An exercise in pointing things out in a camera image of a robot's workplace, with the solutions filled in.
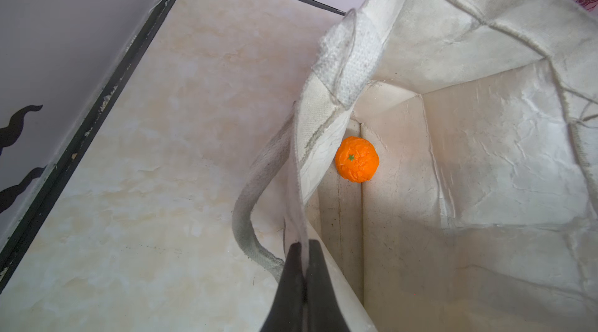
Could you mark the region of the beige canvas tote bag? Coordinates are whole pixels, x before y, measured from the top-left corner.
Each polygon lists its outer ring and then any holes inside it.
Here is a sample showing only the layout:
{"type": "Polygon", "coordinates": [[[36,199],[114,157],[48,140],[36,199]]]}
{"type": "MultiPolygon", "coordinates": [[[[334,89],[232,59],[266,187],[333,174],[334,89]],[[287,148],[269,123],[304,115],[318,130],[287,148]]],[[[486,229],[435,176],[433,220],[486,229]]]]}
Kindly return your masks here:
{"type": "Polygon", "coordinates": [[[351,330],[597,329],[597,20],[571,0],[366,0],[320,42],[233,210],[280,280],[312,196],[360,207],[364,298],[328,271],[351,330]],[[326,182],[351,121],[379,167],[326,182]]]}

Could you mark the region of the orange tangerine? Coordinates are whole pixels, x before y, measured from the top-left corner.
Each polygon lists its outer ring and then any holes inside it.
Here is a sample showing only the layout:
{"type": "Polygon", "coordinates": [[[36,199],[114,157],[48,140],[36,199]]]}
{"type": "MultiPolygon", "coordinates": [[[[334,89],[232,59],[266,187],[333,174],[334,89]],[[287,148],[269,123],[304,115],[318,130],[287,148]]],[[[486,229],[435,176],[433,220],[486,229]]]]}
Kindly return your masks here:
{"type": "Polygon", "coordinates": [[[334,162],[342,178],[352,183],[363,183],[375,175],[380,158],[369,141],[360,137],[348,137],[341,142],[334,162]]]}

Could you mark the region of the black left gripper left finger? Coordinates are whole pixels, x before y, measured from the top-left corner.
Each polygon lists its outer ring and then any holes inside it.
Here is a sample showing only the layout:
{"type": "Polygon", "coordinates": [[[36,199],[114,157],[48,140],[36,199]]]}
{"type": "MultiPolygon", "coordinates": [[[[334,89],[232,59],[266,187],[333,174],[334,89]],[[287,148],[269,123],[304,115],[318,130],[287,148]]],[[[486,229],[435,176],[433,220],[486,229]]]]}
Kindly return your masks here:
{"type": "Polygon", "coordinates": [[[261,332],[303,331],[305,279],[301,264],[301,244],[289,248],[272,307],[261,332]]]}

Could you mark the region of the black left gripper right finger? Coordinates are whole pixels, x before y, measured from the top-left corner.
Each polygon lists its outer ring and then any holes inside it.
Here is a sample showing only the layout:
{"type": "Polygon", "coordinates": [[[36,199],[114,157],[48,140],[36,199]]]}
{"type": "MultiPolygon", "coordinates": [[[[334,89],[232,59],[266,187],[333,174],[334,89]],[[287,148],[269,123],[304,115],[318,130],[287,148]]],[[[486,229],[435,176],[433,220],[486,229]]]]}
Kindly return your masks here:
{"type": "Polygon", "coordinates": [[[309,240],[306,302],[307,331],[350,332],[336,299],[322,246],[317,240],[309,240]]]}

